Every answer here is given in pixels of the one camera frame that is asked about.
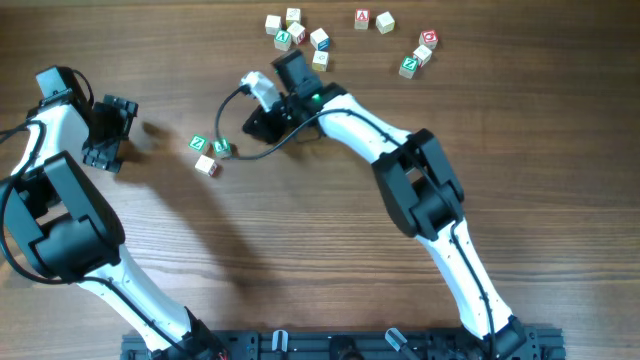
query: wooden cube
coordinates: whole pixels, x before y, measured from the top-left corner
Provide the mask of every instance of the wooden cube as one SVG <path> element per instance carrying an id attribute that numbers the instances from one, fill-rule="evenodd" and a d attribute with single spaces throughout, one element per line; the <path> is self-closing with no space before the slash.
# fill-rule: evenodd
<path id="1" fill-rule="evenodd" d="M 356 23 L 354 29 L 367 30 L 369 28 L 369 9 L 356 9 Z"/>
<path id="2" fill-rule="evenodd" d="M 313 45 L 316 50 L 326 50 L 329 48 L 329 35 L 327 35 L 322 28 L 312 32 L 309 38 L 311 39 L 311 45 Z"/>
<path id="3" fill-rule="evenodd" d="M 284 30 L 278 30 L 278 33 L 273 38 L 273 43 L 276 49 L 287 51 L 291 47 L 291 34 Z"/>
<path id="4" fill-rule="evenodd" d="M 329 66 L 329 53 L 326 51 L 316 51 L 313 54 L 311 68 L 316 71 L 327 71 Z"/>
<path id="5" fill-rule="evenodd" d="M 287 29 L 287 32 L 291 34 L 293 42 L 296 43 L 296 45 L 300 45 L 300 43 L 306 36 L 304 26 L 300 25 L 300 23 L 297 22 L 291 24 L 291 26 L 289 26 L 289 28 Z"/>
<path id="6" fill-rule="evenodd" d="M 418 60 L 405 56 L 404 60 L 402 60 L 402 65 L 400 65 L 399 74 L 406 77 L 407 79 L 411 79 L 413 77 L 413 74 L 416 73 L 417 69 Z"/>
<path id="7" fill-rule="evenodd" d="M 213 176 L 218 169 L 218 164 L 216 164 L 215 160 L 208 156 L 200 155 L 198 162 L 196 162 L 196 170 L 203 174 L 207 174 L 209 176 Z"/>
<path id="8" fill-rule="evenodd" d="M 431 50 L 424 45 L 420 45 L 413 51 L 413 58 L 418 60 L 418 66 L 423 67 L 431 59 Z"/>
<path id="9" fill-rule="evenodd" d="M 288 8 L 287 16 L 284 21 L 287 24 L 287 27 L 291 26 L 294 22 L 302 24 L 302 11 L 300 11 L 300 9 Z"/>
<path id="10" fill-rule="evenodd" d="M 395 26 L 396 21 L 393 20 L 393 16 L 391 16 L 391 13 L 388 11 L 376 17 L 376 27 L 380 30 L 381 34 L 390 32 Z"/>
<path id="11" fill-rule="evenodd" d="M 429 50 L 435 49 L 436 45 L 438 45 L 438 34 L 436 34 L 436 31 L 423 31 L 420 34 L 420 45 L 428 47 Z"/>
<path id="12" fill-rule="evenodd" d="M 265 29 L 267 29 L 267 34 L 275 35 L 278 33 L 278 30 L 282 28 L 282 23 L 280 22 L 280 16 L 276 15 L 267 15 L 267 22 L 264 23 Z"/>

